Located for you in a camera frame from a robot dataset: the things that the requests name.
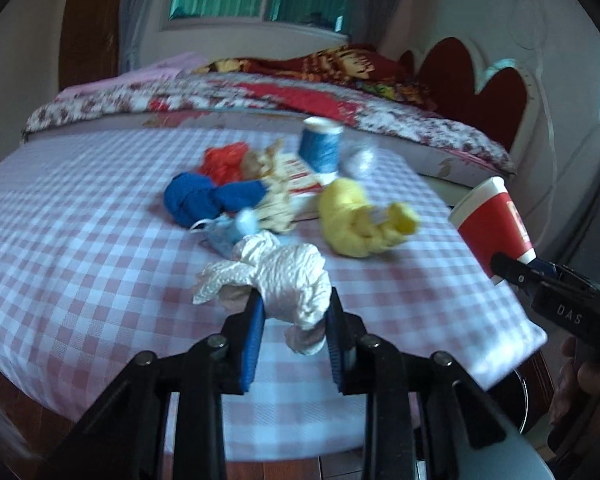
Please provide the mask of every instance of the headboard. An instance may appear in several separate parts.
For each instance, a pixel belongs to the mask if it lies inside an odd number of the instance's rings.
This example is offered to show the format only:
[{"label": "headboard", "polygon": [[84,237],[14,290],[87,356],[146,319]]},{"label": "headboard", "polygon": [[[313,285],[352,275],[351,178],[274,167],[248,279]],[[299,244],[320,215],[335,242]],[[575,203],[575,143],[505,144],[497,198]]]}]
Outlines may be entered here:
[{"label": "headboard", "polygon": [[467,38],[445,38],[427,50],[402,54],[400,63],[427,85],[440,115],[469,124],[502,144],[517,164],[533,136],[540,97],[536,80],[515,59],[486,67]]}]

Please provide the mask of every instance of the paper cup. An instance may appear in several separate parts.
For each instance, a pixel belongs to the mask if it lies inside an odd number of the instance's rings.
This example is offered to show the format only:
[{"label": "paper cup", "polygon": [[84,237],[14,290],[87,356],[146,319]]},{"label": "paper cup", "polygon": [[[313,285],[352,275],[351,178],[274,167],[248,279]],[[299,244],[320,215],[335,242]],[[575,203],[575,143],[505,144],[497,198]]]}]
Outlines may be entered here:
[{"label": "paper cup", "polygon": [[491,270],[495,253],[505,253],[524,264],[536,258],[520,213],[499,176],[485,180],[465,196],[449,215],[449,221],[494,284],[502,281]]},{"label": "paper cup", "polygon": [[324,117],[309,117],[304,120],[300,155],[318,174],[322,184],[328,184],[338,176],[338,154],[340,153],[340,134],[344,127]]}]

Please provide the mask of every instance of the light blue face mask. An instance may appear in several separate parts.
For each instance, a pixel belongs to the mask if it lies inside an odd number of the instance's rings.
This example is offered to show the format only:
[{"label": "light blue face mask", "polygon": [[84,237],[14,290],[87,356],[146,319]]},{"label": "light blue face mask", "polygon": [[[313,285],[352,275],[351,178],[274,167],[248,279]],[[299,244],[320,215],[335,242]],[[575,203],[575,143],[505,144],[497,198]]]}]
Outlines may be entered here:
[{"label": "light blue face mask", "polygon": [[200,220],[192,225],[192,233],[202,232],[206,241],[227,260],[231,259],[234,245],[246,235],[254,235],[258,229],[258,218],[253,209],[246,207],[235,217],[222,213],[213,220]]}]

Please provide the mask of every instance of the red paper cup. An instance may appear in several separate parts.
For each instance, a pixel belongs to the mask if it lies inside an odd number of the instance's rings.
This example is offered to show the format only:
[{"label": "red paper cup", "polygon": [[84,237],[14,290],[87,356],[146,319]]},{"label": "red paper cup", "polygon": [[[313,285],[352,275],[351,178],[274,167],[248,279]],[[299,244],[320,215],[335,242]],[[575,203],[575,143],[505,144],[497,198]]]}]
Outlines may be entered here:
[{"label": "red paper cup", "polygon": [[536,257],[520,213],[499,176],[485,180],[465,196],[449,215],[449,221],[493,283],[502,281],[491,270],[495,253],[505,253],[524,264]]}]

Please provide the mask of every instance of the checkered tablecloth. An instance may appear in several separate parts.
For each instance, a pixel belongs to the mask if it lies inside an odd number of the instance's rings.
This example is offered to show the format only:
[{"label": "checkered tablecloth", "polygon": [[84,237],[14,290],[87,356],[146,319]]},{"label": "checkered tablecloth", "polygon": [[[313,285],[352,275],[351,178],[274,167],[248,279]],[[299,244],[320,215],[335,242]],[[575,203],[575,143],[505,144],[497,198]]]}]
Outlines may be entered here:
[{"label": "checkered tablecloth", "polygon": [[[261,132],[175,128],[87,132],[34,140],[0,164],[0,370],[70,418],[143,349],[186,351],[226,317],[191,304],[190,288],[219,259],[171,221],[162,194],[211,145]],[[286,149],[298,138],[287,134]],[[445,349],[487,387],[545,340],[506,284],[494,286],[448,209],[395,153],[379,153],[365,185],[379,205],[410,203],[422,218],[403,246],[365,260],[336,256],[318,221],[292,240],[312,242],[346,310],[403,351]],[[266,323],[251,391],[225,397],[228,460],[315,456],[361,444],[365,400],[332,383],[325,349],[295,355],[285,324]],[[173,437],[173,422],[168,440]]]}]

